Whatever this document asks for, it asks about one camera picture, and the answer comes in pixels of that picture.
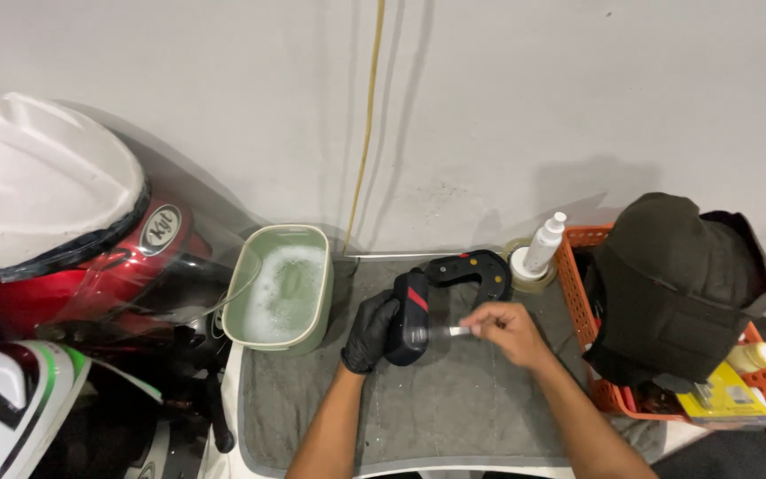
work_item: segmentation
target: yellow package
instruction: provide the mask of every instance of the yellow package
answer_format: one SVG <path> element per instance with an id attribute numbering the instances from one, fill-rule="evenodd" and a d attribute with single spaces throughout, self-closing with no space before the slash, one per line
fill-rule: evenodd
<path id="1" fill-rule="evenodd" d="M 690 420 L 706 423 L 766 424 L 766 406 L 727 362 L 688 394 L 676 394 Z"/>

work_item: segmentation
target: white wall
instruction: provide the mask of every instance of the white wall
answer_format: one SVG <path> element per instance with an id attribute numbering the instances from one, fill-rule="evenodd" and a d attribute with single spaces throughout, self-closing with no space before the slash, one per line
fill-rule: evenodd
<path id="1" fill-rule="evenodd" d="M 339 234 L 374 22 L 371 1 L 0 3 L 0 90 L 95 116 L 207 206 Z M 652 190 L 745 213 L 766 249 L 766 2 L 390 0 L 375 122 L 363 251 L 503 245 Z"/>

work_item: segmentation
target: orange plastic basket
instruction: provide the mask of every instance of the orange plastic basket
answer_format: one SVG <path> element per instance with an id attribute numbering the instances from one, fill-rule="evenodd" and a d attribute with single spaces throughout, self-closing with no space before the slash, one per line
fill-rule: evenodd
<path id="1" fill-rule="evenodd" d="M 586 298 L 581 277 L 578 275 L 578 268 L 575 266 L 572 248 L 598 245 L 608 237 L 612 226 L 613 223 L 601 226 L 572 226 L 566 228 L 566 231 L 563 233 L 563 243 L 561 243 L 554 256 L 558 262 L 558 279 L 563 289 L 563 295 L 566 297 L 569 315 L 572 317 L 572 321 L 574 321 L 575 334 L 578 336 L 578 344 L 581 351 L 584 351 L 586 345 L 591 344 L 596 339 L 598 327 L 590 311 L 590 303 Z M 761 335 L 758 334 L 758 330 L 752 323 L 746 327 L 744 335 L 746 340 L 742 341 L 742 343 L 758 343 L 762 341 Z M 759 388 L 764 394 L 764 399 L 766 399 L 766 369 L 752 374 L 745 374 L 742 377 L 748 386 Z M 687 416 L 682 414 L 646 414 L 644 412 L 629 411 L 622 400 L 620 388 L 604 379 L 593 379 L 590 377 L 590 397 L 596 408 L 602 412 L 624 414 L 635 419 L 691 422 Z"/>

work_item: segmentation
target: hand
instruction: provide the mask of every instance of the hand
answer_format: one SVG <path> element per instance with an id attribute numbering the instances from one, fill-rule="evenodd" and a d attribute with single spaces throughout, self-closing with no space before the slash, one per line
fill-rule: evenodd
<path id="1" fill-rule="evenodd" d="M 392 290 L 385 290 L 359 303 L 351 334 L 341 349 L 341 362 L 351 373 L 371 373 L 383 357 L 389 323 L 400 307 L 391 294 Z"/>
<path id="2" fill-rule="evenodd" d="M 498 344 L 515 365 L 533 367 L 551 354 L 531 315 L 518 302 L 485 302 L 463 318 L 460 326 L 470 326 L 475 336 Z"/>

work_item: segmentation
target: yellow bottle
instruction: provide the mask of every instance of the yellow bottle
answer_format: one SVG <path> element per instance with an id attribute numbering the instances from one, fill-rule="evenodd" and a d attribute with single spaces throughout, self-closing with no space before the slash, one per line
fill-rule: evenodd
<path id="1" fill-rule="evenodd" d="M 750 343 L 735 346 L 726 361 L 738 374 L 755 373 L 766 368 L 766 343 Z"/>

